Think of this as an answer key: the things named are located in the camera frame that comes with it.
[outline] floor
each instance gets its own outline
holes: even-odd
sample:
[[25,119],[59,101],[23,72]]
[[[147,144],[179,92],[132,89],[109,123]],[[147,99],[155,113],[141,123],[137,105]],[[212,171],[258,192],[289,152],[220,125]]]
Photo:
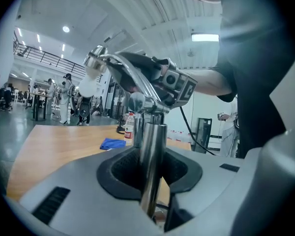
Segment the floor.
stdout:
[[[0,190],[6,193],[10,171],[25,139],[36,124],[60,126],[60,119],[50,118],[45,121],[33,121],[31,109],[25,109],[21,104],[15,104],[13,110],[8,112],[0,111]],[[74,126],[78,122],[77,117],[71,117],[69,126]],[[91,116],[91,126],[115,125],[117,121],[111,118]]]

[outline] table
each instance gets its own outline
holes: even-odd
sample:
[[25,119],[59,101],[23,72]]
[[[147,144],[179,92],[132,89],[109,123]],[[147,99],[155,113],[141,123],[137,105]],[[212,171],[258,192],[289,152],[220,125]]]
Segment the table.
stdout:
[[50,96],[48,96],[47,94],[46,95],[42,95],[42,94],[39,94],[39,93],[33,93],[33,92],[30,92],[30,94],[34,95],[34,100],[33,100],[33,119],[35,121],[38,121],[38,110],[39,110],[39,98],[40,97],[45,97],[45,108],[44,108],[44,119],[46,119],[46,109],[47,109],[47,98],[52,98]]
[[[103,152],[99,147],[105,138],[123,139],[116,127],[36,125],[15,159],[7,196],[18,201],[25,192],[64,164]],[[189,143],[168,139],[167,145],[191,150]],[[162,179],[158,199],[168,204],[169,194],[169,187]]]

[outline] short sleeve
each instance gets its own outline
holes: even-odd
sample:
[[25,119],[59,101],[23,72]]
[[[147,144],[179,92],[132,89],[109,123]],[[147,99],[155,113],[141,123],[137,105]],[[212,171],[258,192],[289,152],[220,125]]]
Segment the short sleeve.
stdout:
[[210,70],[219,72],[222,74],[228,84],[230,85],[232,92],[230,94],[225,95],[219,95],[218,97],[225,102],[232,102],[232,100],[235,98],[237,94],[237,86],[234,78],[234,68],[233,66],[227,61],[225,55],[221,51],[221,49],[218,52],[218,59],[217,64],[215,67],[210,68]]

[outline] fluorescent light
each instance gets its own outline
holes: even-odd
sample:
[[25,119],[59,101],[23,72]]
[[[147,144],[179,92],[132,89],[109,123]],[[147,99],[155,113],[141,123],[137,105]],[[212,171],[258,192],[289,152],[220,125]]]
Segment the fluorescent light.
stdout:
[[23,35],[22,35],[22,33],[21,33],[21,29],[20,29],[20,28],[18,28],[18,31],[19,31],[19,35],[20,35],[20,37],[23,37]]
[[62,29],[65,33],[68,33],[70,31],[68,26],[64,26],[64,27],[62,27]]
[[194,42],[197,42],[197,41],[218,42],[219,35],[217,35],[217,34],[192,34],[191,39]]

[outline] balcony railing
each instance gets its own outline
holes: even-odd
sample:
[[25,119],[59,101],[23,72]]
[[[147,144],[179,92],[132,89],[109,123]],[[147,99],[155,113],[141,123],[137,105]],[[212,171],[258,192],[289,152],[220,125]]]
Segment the balcony railing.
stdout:
[[[36,49],[34,47],[18,44],[18,46],[14,50],[14,54],[60,68],[64,70],[64,73],[85,76],[85,70],[83,66],[69,60],[62,59],[61,57],[54,54],[40,51],[39,49]],[[96,78],[96,81],[100,82],[102,76],[103,75],[98,76]]]

